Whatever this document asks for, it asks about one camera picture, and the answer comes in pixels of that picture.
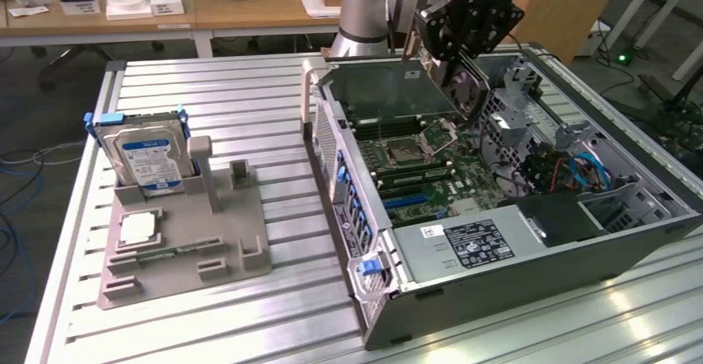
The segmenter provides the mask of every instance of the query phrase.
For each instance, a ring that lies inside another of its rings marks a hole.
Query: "floor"
[[[627,7],[629,0],[612,0],[603,13],[603,20],[612,24]],[[627,33],[631,35],[640,22],[656,9],[647,4],[631,23]],[[331,35],[311,36],[315,48],[328,46]],[[663,80],[663,84],[675,91],[680,83],[669,80],[669,75],[683,62],[688,53],[703,39],[703,29],[676,16],[667,19],[655,38],[649,42],[649,60],[637,59],[625,69],[632,75],[648,73]],[[292,38],[272,36],[260,38],[259,49],[248,44],[248,38],[219,41],[216,55],[276,54],[307,50],[301,36]],[[628,44],[627,36],[613,47],[613,52]],[[106,45],[105,50],[116,59],[175,59],[193,58],[195,46],[189,41],[165,42],[165,50],[156,53],[148,42]],[[81,55],[58,74],[53,93],[41,93],[34,82],[36,73],[56,57],[64,48],[49,47],[48,56],[36,58],[28,48],[13,50],[10,57],[0,62],[0,153],[16,149],[40,149],[62,142],[76,142],[84,139],[81,117],[85,111],[94,107],[96,95],[102,78],[102,61],[92,54]],[[0,61],[8,55],[9,49],[0,49]],[[591,58],[579,58],[571,68],[581,79],[600,91],[612,84],[627,80],[624,73],[601,67]],[[696,87],[695,99],[703,97],[703,84]],[[637,92],[637,83],[620,86],[609,91],[612,99],[631,105],[641,105],[652,101],[649,96]],[[80,147],[72,147],[52,156],[48,161],[68,159],[80,154]],[[13,170],[34,171],[30,164]],[[32,261],[38,296],[46,282],[46,276],[53,260],[53,250],[58,239],[60,228],[65,215],[65,207],[72,191],[77,163],[61,166],[46,166],[41,171],[44,186],[40,194],[21,212],[9,216],[17,234],[21,236]],[[24,177],[0,174],[0,197],[9,195],[24,183]],[[9,251],[0,251],[0,264],[6,263]],[[20,258],[0,278],[0,319],[24,300],[28,292],[28,278]],[[38,300],[21,308],[12,320],[0,324],[0,362],[13,364],[22,362],[34,324]]]

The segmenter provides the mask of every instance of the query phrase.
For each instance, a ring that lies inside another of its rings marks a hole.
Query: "aluminum extrusion table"
[[[395,348],[363,350],[299,132],[300,64],[309,56],[134,62],[106,72],[98,113],[183,104],[193,134],[213,139],[213,167],[247,158],[257,168],[275,269],[261,278],[97,309],[114,173],[89,138],[26,363],[700,362],[700,233],[597,286]]]

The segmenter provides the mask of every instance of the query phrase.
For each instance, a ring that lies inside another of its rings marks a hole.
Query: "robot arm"
[[[415,26],[427,52],[452,61],[463,49],[471,58],[493,51],[524,12],[513,0],[440,0],[415,13]]]

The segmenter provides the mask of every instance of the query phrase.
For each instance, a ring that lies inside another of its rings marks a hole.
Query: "table leg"
[[[655,34],[656,30],[659,29],[659,26],[661,26],[663,21],[667,19],[667,16],[671,13],[671,10],[673,10],[676,4],[679,4],[679,1],[680,0],[667,0],[667,3],[663,5],[661,10],[659,10],[655,19],[647,25],[647,29],[639,36],[637,42],[635,43],[636,49],[641,49],[647,45],[651,36]]]
[[[615,24],[615,27],[611,30],[611,34],[605,38],[605,45],[609,49],[612,48],[615,41],[617,41],[617,38],[620,34],[623,33],[623,30],[625,30],[627,24],[629,24],[629,21],[632,17],[635,16],[635,13],[637,12],[643,3],[644,3],[644,0],[631,1],[629,6],[627,7],[625,13],[620,17],[617,24]]]
[[[196,30],[193,31],[193,41],[196,42],[197,58],[212,58],[212,31]]]
[[[685,80],[685,77],[691,73],[691,70],[696,67],[697,63],[703,59],[703,42],[700,42],[697,48],[691,53],[691,56],[688,59],[683,62],[681,66],[679,67],[679,70],[675,71],[673,78],[676,81],[681,82]]]

